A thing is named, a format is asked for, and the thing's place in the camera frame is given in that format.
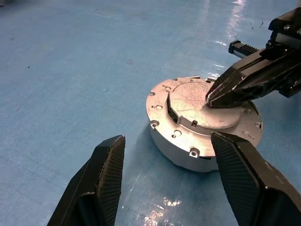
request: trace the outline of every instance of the screw hole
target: screw hole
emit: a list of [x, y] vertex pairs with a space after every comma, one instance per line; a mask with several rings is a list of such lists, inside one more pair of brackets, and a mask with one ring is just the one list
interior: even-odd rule
[[262, 129], [262, 124], [261, 124], [261, 122], [257, 122], [257, 123], [255, 123], [255, 126], [256, 126], [257, 128], [260, 128], [260, 129]]
[[160, 123], [159, 123], [157, 120], [151, 120], [150, 124], [151, 124], [152, 127], [156, 127], [156, 126], [158, 126]]
[[192, 147], [190, 149], [190, 153], [189, 153], [190, 156], [194, 157], [194, 158], [197, 158], [199, 156], [199, 150], [195, 147]]
[[180, 135], [182, 135], [182, 132], [176, 129], [176, 130], [174, 131], [174, 135], [180, 136]]
[[246, 137], [249, 137], [250, 136], [250, 134], [247, 132], [247, 131], [242, 131], [241, 132], [244, 136], [246, 136]]

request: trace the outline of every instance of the robotic arm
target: robotic arm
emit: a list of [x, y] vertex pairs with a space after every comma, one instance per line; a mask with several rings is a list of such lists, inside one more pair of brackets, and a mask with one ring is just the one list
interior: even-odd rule
[[234, 107], [274, 90], [289, 98], [301, 90], [301, 8], [276, 19], [266, 48], [240, 41], [229, 52], [242, 58], [225, 71], [206, 94], [211, 107]]
[[299, 226], [301, 196], [250, 142], [214, 132], [222, 185], [239, 226]]

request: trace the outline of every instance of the silver disc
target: silver disc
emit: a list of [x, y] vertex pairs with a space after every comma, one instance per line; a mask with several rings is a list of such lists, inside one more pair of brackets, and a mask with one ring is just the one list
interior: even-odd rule
[[165, 80], [146, 100], [150, 133], [158, 149], [174, 164], [189, 170], [217, 170], [212, 131], [237, 135], [257, 146], [262, 121], [252, 102], [234, 108], [211, 108], [205, 95], [212, 80], [199, 77]]

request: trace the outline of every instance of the blue epoxy floor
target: blue epoxy floor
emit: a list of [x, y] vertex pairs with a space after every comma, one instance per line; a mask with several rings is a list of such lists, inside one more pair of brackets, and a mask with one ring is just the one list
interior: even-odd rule
[[[174, 166], [145, 100], [167, 78], [221, 74], [295, 0], [19, 0], [0, 8], [3, 225], [42, 226], [104, 139], [126, 135], [117, 226], [234, 226], [218, 172]], [[259, 151], [301, 192], [301, 94], [256, 104]]]

